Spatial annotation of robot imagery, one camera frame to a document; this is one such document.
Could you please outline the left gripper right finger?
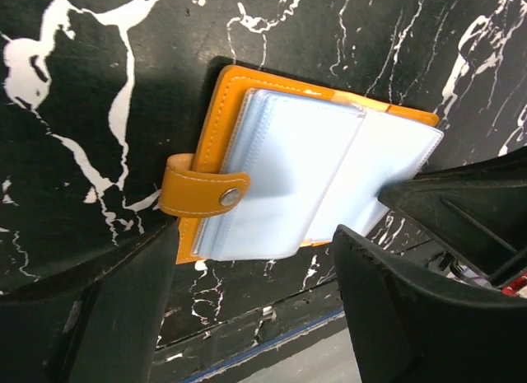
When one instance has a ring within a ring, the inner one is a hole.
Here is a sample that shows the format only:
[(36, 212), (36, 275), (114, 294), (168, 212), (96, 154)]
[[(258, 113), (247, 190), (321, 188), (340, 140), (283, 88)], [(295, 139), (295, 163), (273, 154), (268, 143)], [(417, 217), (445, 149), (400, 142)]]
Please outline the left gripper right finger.
[(364, 382), (524, 382), (526, 300), (456, 282), (344, 225), (331, 251)]

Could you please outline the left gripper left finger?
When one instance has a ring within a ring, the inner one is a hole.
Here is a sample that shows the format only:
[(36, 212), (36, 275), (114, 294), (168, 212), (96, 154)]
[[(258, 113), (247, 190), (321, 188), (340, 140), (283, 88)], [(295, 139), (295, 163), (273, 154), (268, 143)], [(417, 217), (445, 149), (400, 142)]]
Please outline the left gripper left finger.
[(146, 382), (179, 245), (175, 221), (1, 297), (3, 382)]

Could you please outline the orange leather card holder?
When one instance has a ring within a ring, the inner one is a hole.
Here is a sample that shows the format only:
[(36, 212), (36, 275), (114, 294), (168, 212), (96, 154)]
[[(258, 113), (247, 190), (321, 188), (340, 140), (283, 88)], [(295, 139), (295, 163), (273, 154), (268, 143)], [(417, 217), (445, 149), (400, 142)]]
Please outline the orange leather card holder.
[(166, 161), (160, 209), (178, 264), (271, 260), (366, 235), (380, 191), (412, 179), (444, 134), (437, 115), (238, 65), (222, 69), (197, 150)]

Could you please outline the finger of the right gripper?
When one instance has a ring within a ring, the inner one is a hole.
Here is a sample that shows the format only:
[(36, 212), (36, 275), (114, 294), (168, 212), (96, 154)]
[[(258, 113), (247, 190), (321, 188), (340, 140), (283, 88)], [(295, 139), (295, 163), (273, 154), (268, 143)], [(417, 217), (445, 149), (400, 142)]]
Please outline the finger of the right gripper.
[(494, 287), (526, 270), (526, 149), (417, 175), (378, 199)]

